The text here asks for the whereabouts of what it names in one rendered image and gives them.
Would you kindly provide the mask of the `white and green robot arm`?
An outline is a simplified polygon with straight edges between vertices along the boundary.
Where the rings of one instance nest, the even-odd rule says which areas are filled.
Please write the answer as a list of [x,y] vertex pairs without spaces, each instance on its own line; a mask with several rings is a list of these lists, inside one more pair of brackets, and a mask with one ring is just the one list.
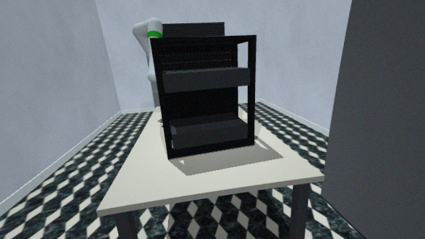
[[157,83],[155,79],[155,69],[153,64],[150,38],[163,38],[163,25],[159,19],[150,18],[149,20],[142,23],[136,23],[132,27],[132,33],[149,58],[149,70],[147,77],[150,82]]

